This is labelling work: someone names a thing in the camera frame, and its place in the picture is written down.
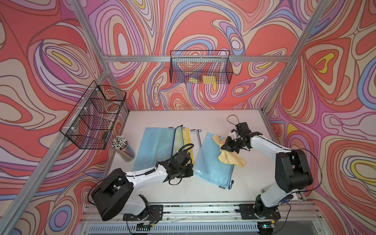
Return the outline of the yellow wiping cloth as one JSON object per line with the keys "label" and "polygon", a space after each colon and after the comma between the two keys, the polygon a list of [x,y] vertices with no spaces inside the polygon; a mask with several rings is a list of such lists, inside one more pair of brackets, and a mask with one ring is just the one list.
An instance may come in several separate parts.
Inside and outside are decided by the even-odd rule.
{"label": "yellow wiping cloth", "polygon": [[224,139],[220,139],[217,135],[214,135],[212,139],[219,146],[220,155],[218,156],[218,160],[220,162],[227,165],[236,165],[238,167],[244,167],[246,165],[247,162],[236,152],[229,152],[221,149],[221,147],[225,144]]}

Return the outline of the light blue mesh document bag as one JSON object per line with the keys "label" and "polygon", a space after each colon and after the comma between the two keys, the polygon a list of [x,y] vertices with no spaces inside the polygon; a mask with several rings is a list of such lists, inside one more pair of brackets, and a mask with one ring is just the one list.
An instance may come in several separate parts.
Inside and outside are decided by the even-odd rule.
{"label": "light blue mesh document bag", "polygon": [[194,176],[220,188],[230,190],[234,183],[232,180],[234,165],[222,163],[218,159],[221,151],[219,145],[212,139],[213,137],[214,134],[210,132],[205,136],[198,156],[194,161]]}

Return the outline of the white blue-zip document bag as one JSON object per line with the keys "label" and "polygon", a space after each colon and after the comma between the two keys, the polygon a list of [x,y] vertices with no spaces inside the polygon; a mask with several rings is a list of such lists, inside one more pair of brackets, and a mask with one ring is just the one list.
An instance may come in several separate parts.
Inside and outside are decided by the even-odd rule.
{"label": "white blue-zip document bag", "polygon": [[194,147],[197,149],[200,149],[202,147],[201,132],[202,132],[201,129],[190,130],[191,143],[194,144]]}

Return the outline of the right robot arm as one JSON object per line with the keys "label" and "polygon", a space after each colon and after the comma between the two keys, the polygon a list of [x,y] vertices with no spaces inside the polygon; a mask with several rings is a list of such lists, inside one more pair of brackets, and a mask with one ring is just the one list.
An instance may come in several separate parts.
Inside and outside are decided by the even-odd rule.
{"label": "right robot arm", "polygon": [[256,197],[251,209],[255,217],[264,219],[271,216],[284,199],[312,185],[306,154],[302,150],[285,148],[260,132],[252,132],[245,122],[235,127],[224,143],[219,145],[221,150],[238,154],[241,149],[250,151],[254,148],[275,162],[275,182]]}

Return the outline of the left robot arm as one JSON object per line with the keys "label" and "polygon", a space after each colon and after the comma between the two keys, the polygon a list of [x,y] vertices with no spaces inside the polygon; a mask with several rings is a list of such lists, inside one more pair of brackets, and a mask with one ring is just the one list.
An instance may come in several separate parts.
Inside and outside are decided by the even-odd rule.
{"label": "left robot arm", "polygon": [[143,220],[152,214],[146,197],[134,192],[164,182],[170,184],[174,179],[181,181],[192,177],[193,159],[189,150],[193,147],[194,144],[184,145],[171,158],[157,162],[154,167],[133,172],[124,172],[121,168],[113,170],[91,189],[92,203],[101,219],[108,221],[125,213]]}

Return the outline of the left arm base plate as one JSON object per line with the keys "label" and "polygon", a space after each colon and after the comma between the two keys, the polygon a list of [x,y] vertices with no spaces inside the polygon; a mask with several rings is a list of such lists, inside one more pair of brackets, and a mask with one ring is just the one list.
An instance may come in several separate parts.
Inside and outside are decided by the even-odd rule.
{"label": "left arm base plate", "polygon": [[158,222],[163,219],[163,205],[147,206],[139,215],[124,214],[123,221],[151,221]]}

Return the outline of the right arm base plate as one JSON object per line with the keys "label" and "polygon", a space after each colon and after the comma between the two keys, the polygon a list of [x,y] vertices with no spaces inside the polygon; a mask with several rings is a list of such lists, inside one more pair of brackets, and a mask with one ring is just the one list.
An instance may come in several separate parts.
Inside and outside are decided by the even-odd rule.
{"label": "right arm base plate", "polygon": [[236,209],[236,212],[241,214],[243,220],[259,219],[278,221],[281,218],[278,206],[268,208],[259,202],[255,204],[239,204],[239,209]]}

